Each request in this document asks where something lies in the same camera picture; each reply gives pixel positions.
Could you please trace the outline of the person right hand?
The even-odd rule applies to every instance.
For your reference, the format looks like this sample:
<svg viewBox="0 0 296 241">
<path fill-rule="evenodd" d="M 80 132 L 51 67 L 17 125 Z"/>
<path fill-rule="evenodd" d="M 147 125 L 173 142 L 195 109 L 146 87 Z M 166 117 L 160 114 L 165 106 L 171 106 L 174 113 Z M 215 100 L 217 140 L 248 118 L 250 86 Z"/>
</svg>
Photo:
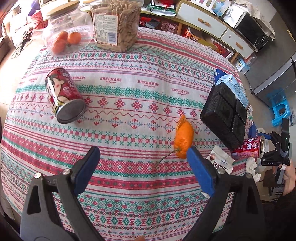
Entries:
<svg viewBox="0 0 296 241">
<path fill-rule="evenodd" d="M 289 166 L 285 167 L 283 179 L 285 180 L 285 187 L 282 195 L 286 196 L 295 188 L 295 167 L 293 165 L 293 161 L 290 162 Z"/>
</svg>

